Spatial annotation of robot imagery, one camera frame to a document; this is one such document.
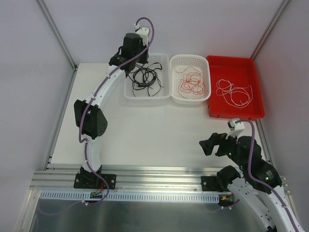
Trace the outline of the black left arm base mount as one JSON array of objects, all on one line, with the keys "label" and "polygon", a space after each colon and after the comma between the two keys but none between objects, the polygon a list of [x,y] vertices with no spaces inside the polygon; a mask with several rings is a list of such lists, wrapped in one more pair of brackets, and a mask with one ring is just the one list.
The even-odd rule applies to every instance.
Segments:
[{"label": "black left arm base mount", "polygon": [[[107,189],[106,184],[94,175],[94,181],[83,177],[80,173],[77,173],[75,176],[73,187],[75,189],[100,189],[103,185],[103,189]],[[116,186],[116,178],[115,174],[101,174],[101,177],[105,179],[108,184],[109,189],[115,189]]]}]

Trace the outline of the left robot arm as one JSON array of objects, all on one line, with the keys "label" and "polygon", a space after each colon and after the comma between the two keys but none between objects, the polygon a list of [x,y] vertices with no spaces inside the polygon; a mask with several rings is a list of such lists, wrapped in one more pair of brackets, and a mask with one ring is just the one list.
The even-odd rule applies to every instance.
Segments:
[{"label": "left robot arm", "polygon": [[101,83],[84,100],[74,103],[79,142],[84,144],[84,161],[79,179],[91,188],[102,184],[100,161],[100,137],[105,133],[108,122],[103,113],[113,91],[135,68],[136,63],[148,62],[148,48],[152,39],[138,32],[127,33],[123,45],[110,59]]}]

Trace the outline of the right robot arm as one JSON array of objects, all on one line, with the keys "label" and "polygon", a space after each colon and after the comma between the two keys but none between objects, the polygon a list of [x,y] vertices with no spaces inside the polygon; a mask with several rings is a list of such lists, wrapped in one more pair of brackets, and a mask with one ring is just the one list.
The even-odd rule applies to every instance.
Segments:
[{"label": "right robot arm", "polygon": [[304,231],[289,207],[280,175],[262,159],[254,136],[232,137],[215,132],[199,145],[206,156],[218,147],[216,156],[226,156],[237,165],[222,168],[215,177],[201,177],[203,190],[233,193],[265,232]]}]

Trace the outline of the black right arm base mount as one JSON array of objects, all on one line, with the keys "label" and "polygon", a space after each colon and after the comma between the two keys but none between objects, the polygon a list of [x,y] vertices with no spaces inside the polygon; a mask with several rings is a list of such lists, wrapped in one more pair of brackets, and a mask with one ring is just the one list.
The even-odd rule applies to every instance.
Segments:
[{"label": "black right arm base mount", "polygon": [[201,188],[202,191],[216,191],[216,192],[227,192],[229,191],[227,186],[231,184],[229,179],[225,179],[219,176],[202,176],[201,177]]}]

